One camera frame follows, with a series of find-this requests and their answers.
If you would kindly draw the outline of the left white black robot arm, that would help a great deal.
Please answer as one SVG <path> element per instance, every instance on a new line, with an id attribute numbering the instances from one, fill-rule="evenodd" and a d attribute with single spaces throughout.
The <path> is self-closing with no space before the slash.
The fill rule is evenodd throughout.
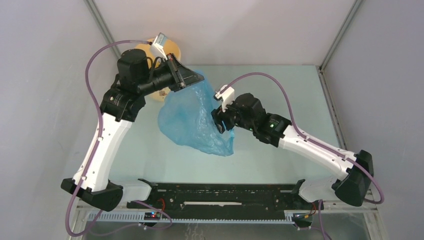
<path id="1" fill-rule="evenodd" d="M 79 170 L 61 183 L 61 188 L 85 203 L 105 212 L 119 204 L 139 201 L 153 208 L 158 194 L 143 180 L 114 183 L 109 179 L 117 151 L 147 95 L 169 88 L 177 92 L 204 81 L 170 53 L 160 64 L 150 62 L 145 51 L 130 49 L 117 61 L 114 83 L 97 106 L 99 122 Z"/>

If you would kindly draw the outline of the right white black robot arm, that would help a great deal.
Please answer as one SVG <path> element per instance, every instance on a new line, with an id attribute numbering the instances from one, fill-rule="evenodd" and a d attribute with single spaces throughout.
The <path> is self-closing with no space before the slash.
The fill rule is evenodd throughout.
<path id="1" fill-rule="evenodd" d="M 330 170 L 335 177 L 331 184 L 318 187 L 315 183 L 299 182 L 298 191 L 291 194 L 291 204 L 304 209 L 310 203 L 320 200 L 320 190 L 331 189 L 342 202 L 360 207 L 366 202 L 366 193 L 374 174 L 372 155 L 361 150 L 358 153 L 341 149 L 323 142 L 307 133 L 297 131 L 291 120 L 278 114 L 268 113 L 261 101 L 251 93 L 234 97 L 216 93 L 214 99 L 221 105 L 211 112 L 214 124 L 222 134 L 238 127 L 252 132 L 264 144 L 292 151 Z"/>

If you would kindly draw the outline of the blue plastic trash bag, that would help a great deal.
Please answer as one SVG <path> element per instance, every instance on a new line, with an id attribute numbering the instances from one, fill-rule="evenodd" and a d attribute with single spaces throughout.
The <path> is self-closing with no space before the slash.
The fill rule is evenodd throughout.
<path id="1" fill-rule="evenodd" d="M 220 106 L 214 94 L 207 79 L 177 92 L 169 92 L 157 117 L 161 133 L 177 145 L 205 154 L 233 155 L 234 131 L 221 134 L 212 117 L 212 111 Z"/>

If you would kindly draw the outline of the yellow capybara trash bin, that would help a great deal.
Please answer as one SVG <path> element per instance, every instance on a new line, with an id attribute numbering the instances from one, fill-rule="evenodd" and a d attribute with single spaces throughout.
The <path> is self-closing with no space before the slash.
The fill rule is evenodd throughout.
<path id="1" fill-rule="evenodd" d="M 150 68 L 151 67 L 151 65 L 152 65 L 152 63 L 153 63 L 153 60 L 155 59 L 155 55 L 150 51 L 150 46 L 149 45 L 146 45 L 146 44 L 141 44 L 141 43 L 139 43 L 139 44 L 137 44 L 136 46 L 135 46 L 135 49 L 140 49 L 140 50 L 143 50 L 145 53 L 146 53 L 146 56 L 148 57 L 148 58 L 151 58 L 151 60 L 148 60 L 147 61 L 147 63 L 148 63 L 148 67 Z M 181 53 L 181 50 L 180 50 L 180 48 L 179 48 L 179 46 L 177 45 L 177 43 L 176 42 L 174 42 L 174 41 L 172 41 L 172 40 L 170 40 L 170 39 L 168 39 L 168 40 L 166 40 L 165 41 L 165 43 L 164 43 L 164 45 L 163 45 L 163 50 L 164 50 L 164 52 L 166 53 L 166 54 L 174 54 L 174 56 L 178 59 L 178 60 L 181 60 L 181 56 L 182 56 L 182 53 Z M 148 95 L 148 97 L 150 97 L 151 99 L 153 99 L 153 100 L 155 100 L 155 101 L 158 101 L 158 102 L 164 102 L 164 100 L 165 100 L 165 98 L 166 98 L 166 96 L 169 94 L 171 92 L 171 90 L 167 87 L 167 88 L 164 88 L 164 89 L 162 89 L 162 90 L 159 90 L 159 91 L 155 91 L 155 92 L 153 92 L 153 93 L 151 93 L 151 94 L 149 94 Z"/>

